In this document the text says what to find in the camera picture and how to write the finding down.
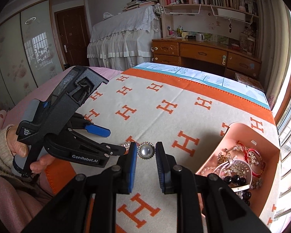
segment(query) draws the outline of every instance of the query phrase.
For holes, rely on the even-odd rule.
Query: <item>hand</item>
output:
[[[6,135],[6,141],[12,154],[18,154],[21,157],[26,157],[28,155],[27,145],[17,141],[16,135],[17,126],[13,126],[9,129]],[[31,163],[30,169],[33,173],[41,173],[47,166],[49,166],[53,161],[54,157],[50,154],[42,156],[38,161]]]

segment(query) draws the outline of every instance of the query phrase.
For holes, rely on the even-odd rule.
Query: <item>fingernail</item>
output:
[[[20,155],[21,157],[25,157],[25,156],[26,156],[26,152],[27,152],[27,150],[26,150],[26,148],[24,148],[24,147],[21,147],[21,148],[19,149],[19,155]]]

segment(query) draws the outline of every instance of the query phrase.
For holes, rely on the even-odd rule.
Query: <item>person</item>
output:
[[[29,151],[17,141],[16,130],[17,126],[13,125],[0,130],[0,220],[10,233],[20,233],[51,199],[52,190],[44,170],[55,159],[47,154],[30,165],[33,179],[40,174],[37,182],[13,175],[13,156],[25,157]]]

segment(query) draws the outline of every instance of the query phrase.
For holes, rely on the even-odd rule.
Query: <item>black bead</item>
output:
[[[243,193],[243,199],[249,200],[251,198],[251,192],[244,192]]]
[[[238,181],[239,181],[239,175],[234,175],[233,177],[232,177],[232,182],[234,183],[234,184],[238,184]]]
[[[246,178],[244,178],[244,177],[239,178],[238,185],[242,186],[244,184],[246,184]]]
[[[230,184],[232,182],[232,177],[231,176],[225,176],[223,181],[226,183],[226,184]]]

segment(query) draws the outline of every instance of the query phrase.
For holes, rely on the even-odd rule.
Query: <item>pink bed sheet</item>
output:
[[[121,71],[104,67],[90,67],[90,68],[108,80],[112,79],[113,77],[121,73]],[[31,92],[29,95],[27,95],[24,99],[22,99],[13,109],[11,109],[7,113],[2,128],[5,128],[9,124],[18,125],[22,119],[25,109],[28,106],[28,103],[32,99],[39,99],[41,101],[45,101],[49,97],[49,95],[53,92],[58,83],[71,69],[72,68],[68,68],[67,70],[53,77],[52,79],[50,79],[49,81],[35,89],[33,92]]]

